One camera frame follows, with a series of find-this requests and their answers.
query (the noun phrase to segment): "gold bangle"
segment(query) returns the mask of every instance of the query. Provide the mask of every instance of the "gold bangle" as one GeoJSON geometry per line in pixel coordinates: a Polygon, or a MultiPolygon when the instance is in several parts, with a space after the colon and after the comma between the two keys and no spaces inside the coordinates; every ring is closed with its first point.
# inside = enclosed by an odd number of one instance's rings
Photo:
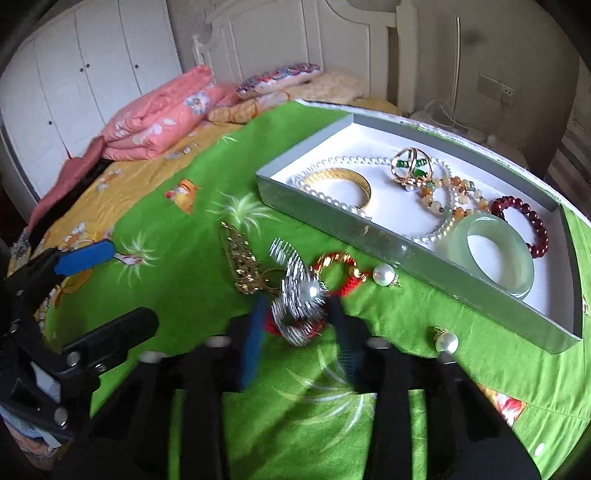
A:
{"type": "Polygon", "coordinates": [[[352,181],[363,190],[363,193],[367,198],[363,206],[355,206],[357,208],[365,210],[367,205],[369,205],[369,201],[371,200],[371,186],[369,185],[367,179],[363,175],[357,173],[355,170],[350,170],[348,168],[325,168],[324,170],[315,171],[314,173],[311,173],[303,179],[304,183],[310,186],[316,183],[317,181],[322,180],[352,181]]]}

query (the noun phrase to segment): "white headboard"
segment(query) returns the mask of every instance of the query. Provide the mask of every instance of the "white headboard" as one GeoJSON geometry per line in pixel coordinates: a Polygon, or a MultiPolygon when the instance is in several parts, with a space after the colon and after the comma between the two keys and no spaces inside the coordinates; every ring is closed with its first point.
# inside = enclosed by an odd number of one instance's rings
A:
{"type": "Polygon", "coordinates": [[[398,32],[398,99],[414,112],[417,76],[417,11],[402,0],[396,13],[370,12],[347,0],[229,0],[207,13],[212,36],[193,37],[197,64],[217,82],[241,83],[277,67],[307,61],[325,71],[349,73],[363,82],[364,96],[386,99],[388,27],[398,32]]]}

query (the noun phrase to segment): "electrical outlet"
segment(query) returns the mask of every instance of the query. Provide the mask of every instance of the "electrical outlet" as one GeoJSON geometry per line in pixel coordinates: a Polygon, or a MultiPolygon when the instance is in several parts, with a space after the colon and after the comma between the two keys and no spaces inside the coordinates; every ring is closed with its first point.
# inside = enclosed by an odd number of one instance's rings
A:
{"type": "Polygon", "coordinates": [[[495,102],[504,103],[509,106],[515,104],[517,97],[514,88],[482,73],[478,76],[476,91],[493,99],[495,102]]]}

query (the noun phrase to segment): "folded blanket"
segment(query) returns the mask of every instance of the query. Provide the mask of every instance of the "folded blanket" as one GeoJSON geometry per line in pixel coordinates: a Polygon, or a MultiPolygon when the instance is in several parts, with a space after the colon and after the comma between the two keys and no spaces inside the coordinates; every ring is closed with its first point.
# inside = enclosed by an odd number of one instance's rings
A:
{"type": "Polygon", "coordinates": [[[151,160],[195,129],[218,102],[231,102],[236,86],[209,85],[186,97],[153,124],[134,135],[109,142],[103,153],[111,160],[151,160]]]}
{"type": "Polygon", "coordinates": [[[209,67],[200,65],[125,105],[101,132],[107,142],[148,128],[169,109],[205,88],[213,80],[209,67]]]}

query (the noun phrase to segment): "green tablecloth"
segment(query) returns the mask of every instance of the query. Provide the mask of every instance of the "green tablecloth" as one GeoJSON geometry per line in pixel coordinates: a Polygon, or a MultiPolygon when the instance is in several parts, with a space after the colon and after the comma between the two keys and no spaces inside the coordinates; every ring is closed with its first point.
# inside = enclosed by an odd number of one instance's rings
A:
{"type": "MultiPolygon", "coordinates": [[[[154,309],[160,328],[131,352],[127,363],[101,377],[96,410],[144,349],[177,354],[223,331],[229,318],[246,313],[252,299],[236,292],[220,240],[219,222],[229,220],[248,238],[257,258],[269,264],[276,236],[312,262],[326,251],[350,252],[362,270],[379,262],[343,242],[265,207],[254,173],[343,112],[288,103],[257,118],[226,141],[199,154],[185,170],[144,197],[115,226],[118,251],[135,244],[149,264],[134,270],[120,262],[95,268],[76,294],[50,310],[49,338],[67,342],[138,306],[154,309]],[[191,214],[166,198],[183,179],[200,189],[191,214]]],[[[589,228],[567,212],[582,272],[591,288],[589,228]]],[[[329,284],[340,280],[332,271],[329,284]]],[[[471,308],[401,273],[403,288],[368,281],[344,300],[346,311],[367,320],[376,335],[399,348],[434,356],[428,335],[446,327],[460,338],[457,359],[475,381],[528,406],[514,431],[548,478],[564,461],[591,417],[590,353],[584,342],[550,355],[471,308]]],[[[586,320],[584,335],[589,335],[586,320]]],[[[358,479],[362,475],[374,398],[352,395],[335,357],[331,328],[305,348],[268,335],[258,378],[243,394],[225,397],[226,437],[233,478],[358,479]]],[[[425,477],[426,423],[420,392],[411,395],[416,479],[425,477]]],[[[176,472],[174,455],[171,473],[176,472]]]]}

